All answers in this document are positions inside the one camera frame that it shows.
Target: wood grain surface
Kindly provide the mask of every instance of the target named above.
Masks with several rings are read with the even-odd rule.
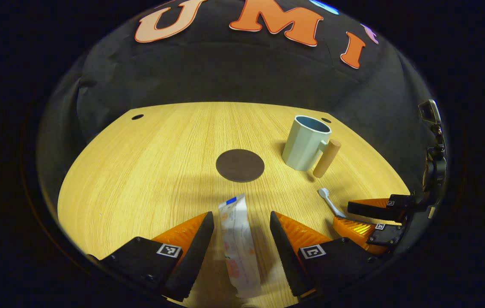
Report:
[[[132,120],[136,115],[143,115]],[[296,115],[326,118],[341,150],[322,178],[281,158]],[[258,179],[236,183],[215,168],[223,152],[242,148],[264,160]],[[153,238],[207,211],[214,234],[188,307],[286,307],[297,302],[269,230],[272,210],[338,238],[333,214],[317,190],[346,212],[354,199],[409,194],[382,156],[340,121],[319,111],[251,103],[182,103],[133,109],[88,144],[64,179],[58,217],[84,252],[103,259],[134,236]],[[217,206],[246,193],[263,294],[240,299],[229,282]],[[349,218],[383,222],[348,214]]]

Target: white toothbrush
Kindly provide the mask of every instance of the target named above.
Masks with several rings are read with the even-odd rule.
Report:
[[[340,217],[343,217],[343,218],[346,218],[346,216],[340,211],[338,210],[334,204],[332,203],[332,201],[330,201],[330,199],[328,198],[328,195],[330,194],[330,191],[328,191],[327,189],[325,188],[321,188],[318,190],[318,194],[324,198],[324,200],[326,200],[326,202],[328,203],[328,205],[330,205],[330,208],[332,208],[332,211],[334,211],[334,213],[337,215],[337,216],[340,216]]]

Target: toothpaste tube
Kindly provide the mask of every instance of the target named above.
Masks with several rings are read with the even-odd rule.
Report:
[[[238,195],[219,205],[225,263],[237,297],[252,298],[262,293],[256,249],[248,224],[246,195]]]

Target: mug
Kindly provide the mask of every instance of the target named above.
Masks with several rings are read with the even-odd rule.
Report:
[[[321,178],[341,147],[336,140],[329,140],[331,135],[332,129],[328,125],[306,115],[296,115],[282,152],[282,160],[295,170],[307,171],[322,152],[313,171],[315,177]]]

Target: dark round coaster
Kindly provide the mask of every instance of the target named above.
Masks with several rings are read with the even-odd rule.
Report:
[[[262,175],[265,164],[262,158],[249,150],[228,150],[215,162],[222,177],[234,182],[250,182]]]

